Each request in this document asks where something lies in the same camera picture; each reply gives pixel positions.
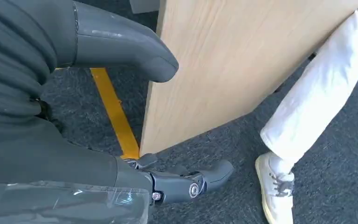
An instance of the shoe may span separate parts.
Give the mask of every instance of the shoe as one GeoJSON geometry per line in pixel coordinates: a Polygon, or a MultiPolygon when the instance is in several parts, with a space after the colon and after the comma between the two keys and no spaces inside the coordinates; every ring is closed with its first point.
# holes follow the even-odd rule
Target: shoe
{"type": "Polygon", "coordinates": [[[269,165],[271,155],[263,154],[255,163],[264,214],[269,224],[293,224],[294,174],[276,175],[269,165]]]}

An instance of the yellow tape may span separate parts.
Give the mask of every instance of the yellow tape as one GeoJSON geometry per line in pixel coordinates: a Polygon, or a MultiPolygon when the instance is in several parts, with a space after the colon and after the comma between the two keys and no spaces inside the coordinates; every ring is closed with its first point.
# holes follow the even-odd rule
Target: yellow tape
{"type": "Polygon", "coordinates": [[[139,159],[138,143],[135,140],[134,133],[120,105],[120,100],[116,95],[106,69],[93,68],[91,69],[91,74],[123,151],[121,158],[139,159]]]}

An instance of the light wood panel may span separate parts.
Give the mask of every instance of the light wood panel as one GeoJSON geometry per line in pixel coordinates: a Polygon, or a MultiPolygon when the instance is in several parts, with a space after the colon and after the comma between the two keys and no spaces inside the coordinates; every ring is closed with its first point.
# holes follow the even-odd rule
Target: light wood panel
{"type": "Polygon", "coordinates": [[[356,8],[358,0],[163,0],[158,34],[180,69],[149,85],[141,154],[254,110],[356,8]]]}

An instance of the metal bolt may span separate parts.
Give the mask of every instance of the metal bolt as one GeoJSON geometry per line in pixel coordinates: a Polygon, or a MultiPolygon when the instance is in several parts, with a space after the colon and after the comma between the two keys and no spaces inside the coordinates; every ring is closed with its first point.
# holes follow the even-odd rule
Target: metal bolt
{"type": "Polygon", "coordinates": [[[151,197],[153,198],[154,201],[158,201],[162,198],[162,195],[161,193],[158,193],[158,192],[154,192],[151,197]]]}
{"type": "Polygon", "coordinates": [[[192,183],[189,188],[189,195],[191,198],[198,196],[198,184],[192,183]]]}

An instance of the ankle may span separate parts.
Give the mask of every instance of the ankle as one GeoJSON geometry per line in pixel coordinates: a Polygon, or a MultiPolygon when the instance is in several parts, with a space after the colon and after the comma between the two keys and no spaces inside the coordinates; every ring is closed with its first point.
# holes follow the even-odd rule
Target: ankle
{"type": "Polygon", "coordinates": [[[291,172],[294,163],[283,160],[273,152],[269,152],[269,154],[269,166],[277,175],[289,174],[291,172]]]}

